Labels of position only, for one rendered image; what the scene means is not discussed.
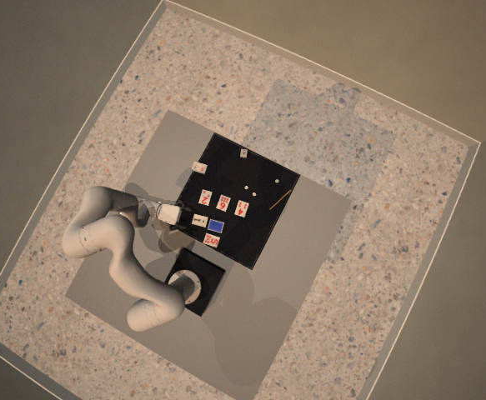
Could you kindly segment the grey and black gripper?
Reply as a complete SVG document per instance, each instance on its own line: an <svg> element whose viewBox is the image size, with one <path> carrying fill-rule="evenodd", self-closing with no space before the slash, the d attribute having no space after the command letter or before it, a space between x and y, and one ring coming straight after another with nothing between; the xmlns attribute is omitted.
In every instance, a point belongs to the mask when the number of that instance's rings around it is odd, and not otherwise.
<svg viewBox="0 0 486 400"><path fill-rule="evenodd" d="M178 206L179 203L182 204L182 207ZM191 208L186 207L181 200L174 205L163 203L158 209L158 219L168 223L170 231L177 230L178 228L186 229L188 227L178 224L183 209L190 212L193 211ZM176 227L173 228L171 224L176 225Z"/></svg>

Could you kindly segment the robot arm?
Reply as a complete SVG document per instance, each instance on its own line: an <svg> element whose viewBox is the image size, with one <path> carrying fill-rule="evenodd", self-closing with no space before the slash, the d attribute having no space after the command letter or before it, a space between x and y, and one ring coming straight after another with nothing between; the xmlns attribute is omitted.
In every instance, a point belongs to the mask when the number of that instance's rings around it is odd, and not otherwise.
<svg viewBox="0 0 486 400"><path fill-rule="evenodd" d="M158 218L161 205L109 187L91 187L63 234L62 248L71 258L85 258L106 248L113 251L110 276L124 292L143 298L130 307L127 315L129 327L137 332L178 318L185 304L195 301L201 292L201 282L194 272L180 270L167 284L147 273L134 256L134 228L144 228L149 217ZM121 215L107 216L109 211Z"/></svg>

